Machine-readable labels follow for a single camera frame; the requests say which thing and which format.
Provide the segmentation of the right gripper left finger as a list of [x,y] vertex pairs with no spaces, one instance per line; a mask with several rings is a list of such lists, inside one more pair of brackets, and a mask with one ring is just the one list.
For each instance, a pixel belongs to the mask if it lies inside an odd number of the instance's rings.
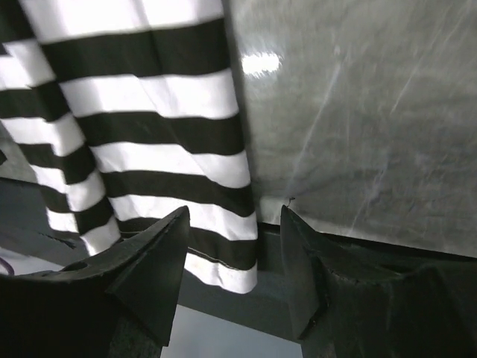
[[181,207],[60,271],[1,277],[3,357],[159,357],[189,244]]

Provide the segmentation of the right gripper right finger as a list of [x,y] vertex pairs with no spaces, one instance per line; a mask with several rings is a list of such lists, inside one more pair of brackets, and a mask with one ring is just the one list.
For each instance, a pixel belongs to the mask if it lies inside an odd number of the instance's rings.
[[305,357],[474,357],[476,260],[317,232],[280,216],[292,332]]

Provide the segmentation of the black white striped tank top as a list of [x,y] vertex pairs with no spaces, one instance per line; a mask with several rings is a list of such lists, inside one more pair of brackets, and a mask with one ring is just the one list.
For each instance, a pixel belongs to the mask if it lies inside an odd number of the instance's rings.
[[1,130],[89,255],[178,207],[185,268],[246,294],[257,219],[221,1],[3,1]]

